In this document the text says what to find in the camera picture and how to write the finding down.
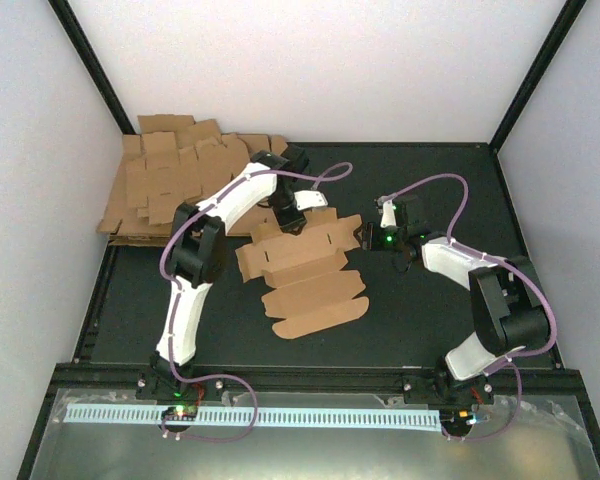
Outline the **stack of flat cardboard blanks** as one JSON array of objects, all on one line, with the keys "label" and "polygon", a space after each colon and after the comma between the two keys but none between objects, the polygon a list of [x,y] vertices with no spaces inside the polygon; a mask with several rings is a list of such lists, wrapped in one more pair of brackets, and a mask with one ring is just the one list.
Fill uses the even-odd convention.
[{"label": "stack of flat cardboard blanks", "polygon": [[140,133],[123,153],[97,231],[113,245],[164,246],[183,202],[204,200],[237,177],[259,151],[281,154],[280,135],[223,133],[214,119],[138,117]]}]

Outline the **brown cardboard box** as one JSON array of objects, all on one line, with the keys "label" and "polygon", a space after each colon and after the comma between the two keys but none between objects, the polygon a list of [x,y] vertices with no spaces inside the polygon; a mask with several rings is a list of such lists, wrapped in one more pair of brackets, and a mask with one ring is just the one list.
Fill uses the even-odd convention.
[{"label": "brown cardboard box", "polygon": [[298,235],[263,223],[236,250],[243,281],[262,278],[271,288],[261,301],[273,332],[285,340],[355,321],[369,308],[360,272],[345,268],[346,253],[360,247],[361,216],[340,217],[329,207],[307,211],[305,218]]}]

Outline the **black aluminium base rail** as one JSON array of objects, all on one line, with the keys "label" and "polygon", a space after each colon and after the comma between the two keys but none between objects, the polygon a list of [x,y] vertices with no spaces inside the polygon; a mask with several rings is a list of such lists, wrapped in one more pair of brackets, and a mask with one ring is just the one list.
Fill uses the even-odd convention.
[{"label": "black aluminium base rail", "polygon": [[501,370],[487,378],[463,384],[446,380],[432,368],[287,368],[202,366],[190,374],[191,386],[165,379],[149,366],[122,364],[59,364],[48,391],[66,389],[123,389],[141,400],[168,402],[197,398],[218,400],[225,392],[245,393],[242,378],[258,393],[377,394],[398,396],[407,404],[460,407],[490,403],[496,395],[584,395],[584,383],[575,370],[522,369],[519,375]]}]

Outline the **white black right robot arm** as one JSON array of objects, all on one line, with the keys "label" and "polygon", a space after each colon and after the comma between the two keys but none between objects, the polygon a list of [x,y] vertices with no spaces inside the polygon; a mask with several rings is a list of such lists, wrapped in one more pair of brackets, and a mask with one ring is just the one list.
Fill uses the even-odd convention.
[{"label": "white black right robot arm", "polygon": [[362,228],[363,249],[401,254],[407,266],[420,265],[469,292],[474,330],[437,360],[427,379],[436,399],[447,405],[470,402],[488,374],[550,339],[552,327],[528,258],[489,260],[484,253],[461,250],[454,239],[429,227],[416,196],[375,203],[380,220]]}]

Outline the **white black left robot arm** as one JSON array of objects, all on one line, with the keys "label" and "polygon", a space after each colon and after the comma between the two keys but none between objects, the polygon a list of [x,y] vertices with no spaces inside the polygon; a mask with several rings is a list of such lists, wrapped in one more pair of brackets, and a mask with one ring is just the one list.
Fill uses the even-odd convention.
[{"label": "white black left robot arm", "polygon": [[227,235],[261,202],[273,217],[253,227],[250,242],[235,254],[242,280],[261,279],[269,289],[261,302],[273,336],[294,341],[367,313],[362,276],[347,266],[348,252],[360,246],[362,220],[342,217],[328,205],[318,189],[331,181],[328,173],[314,177],[309,189],[295,190],[307,164],[297,146],[280,154],[259,151],[210,198],[176,209],[160,259],[160,273],[171,284],[169,308],[140,385],[146,397],[187,399],[198,388],[191,362],[205,301],[225,268]]}]

